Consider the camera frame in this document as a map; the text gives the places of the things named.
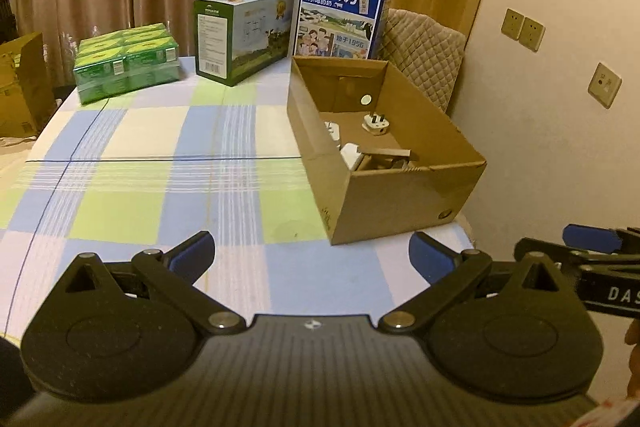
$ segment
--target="tablecloth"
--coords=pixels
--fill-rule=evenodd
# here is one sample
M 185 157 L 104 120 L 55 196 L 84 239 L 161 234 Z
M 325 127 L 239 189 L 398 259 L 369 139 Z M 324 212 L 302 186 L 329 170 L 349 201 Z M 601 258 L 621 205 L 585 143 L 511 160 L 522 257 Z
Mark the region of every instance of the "tablecloth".
M 193 73 L 54 115 L 0 190 L 0 332 L 18 342 L 69 262 L 167 250 L 199 230 L 216 259 L 196 287 L 257 313 L 369 314 L 427 288 L 410 234 L 332 247 L 286 117 L 289 61 L 233 88 Z M 428 230 L 453 250 L 457 223 Z

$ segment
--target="barcode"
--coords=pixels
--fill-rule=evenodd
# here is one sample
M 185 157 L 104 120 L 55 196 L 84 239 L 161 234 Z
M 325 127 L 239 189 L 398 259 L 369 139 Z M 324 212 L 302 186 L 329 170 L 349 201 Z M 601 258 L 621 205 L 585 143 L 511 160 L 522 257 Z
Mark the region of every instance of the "barcode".
M 205 71 L 212 71 L 213 73 L 220 73 L 220 65 L 214 64 L 213 62 L 205 62 L 204 63 Z
M 118 60 L 113 63 L 113 74 L 122 74 L 124 73 L 124 61 Z

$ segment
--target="wall outlet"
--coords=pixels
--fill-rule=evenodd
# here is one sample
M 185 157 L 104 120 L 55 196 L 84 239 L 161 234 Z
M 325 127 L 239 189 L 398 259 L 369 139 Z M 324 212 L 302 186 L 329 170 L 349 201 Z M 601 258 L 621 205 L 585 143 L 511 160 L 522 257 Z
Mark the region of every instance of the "wall outlet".
M 502 32 L 517 41 L 522 31 L 522 25 L 524 24 L 524 15 L 516 12 L 510 8 L 507 8 L 507 13 L 504 16 L 504 22 L 502 23 Z
M 593 98 L 608 109 L 611 107 L 621 85 L 622 78 L 601 62 L 598 64 L 596 72 L 593 73 L 588 91 Z
M 540 48 L 540 42 L 542 42 L 544 35 L 545 27 L 539 22 L 527 17 L 524 19 L 518 42 L 532 52 L 536 52 Z

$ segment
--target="green tissue pack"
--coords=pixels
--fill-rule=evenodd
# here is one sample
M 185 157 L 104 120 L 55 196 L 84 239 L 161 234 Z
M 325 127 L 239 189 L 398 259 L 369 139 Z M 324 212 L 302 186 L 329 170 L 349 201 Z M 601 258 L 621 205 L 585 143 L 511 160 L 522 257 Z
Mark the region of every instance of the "green tissue pack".
M 80 43 L 74 77 L 80 102 L 180 78 L 178 44 L 163 24 L 120 30 Z

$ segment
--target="plaid tablecloth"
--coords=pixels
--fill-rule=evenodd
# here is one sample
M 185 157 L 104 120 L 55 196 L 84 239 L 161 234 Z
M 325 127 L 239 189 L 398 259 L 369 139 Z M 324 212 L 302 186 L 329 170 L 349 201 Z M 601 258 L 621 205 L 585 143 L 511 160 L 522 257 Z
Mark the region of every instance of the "plaid tablecloth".
M 427 283 L 410 234 L 331 247 L 286 116 L 289 61 L 227 88 L 185 79 L 80 107 L 72 95 L 0 190 L 0 332 L 19 341 L 82 251 L 124 261 L 199 230 L 216 240 L 196 286 L 256 313 L 369 314 Z M 456 223 L 428 232 L 470 248 Z

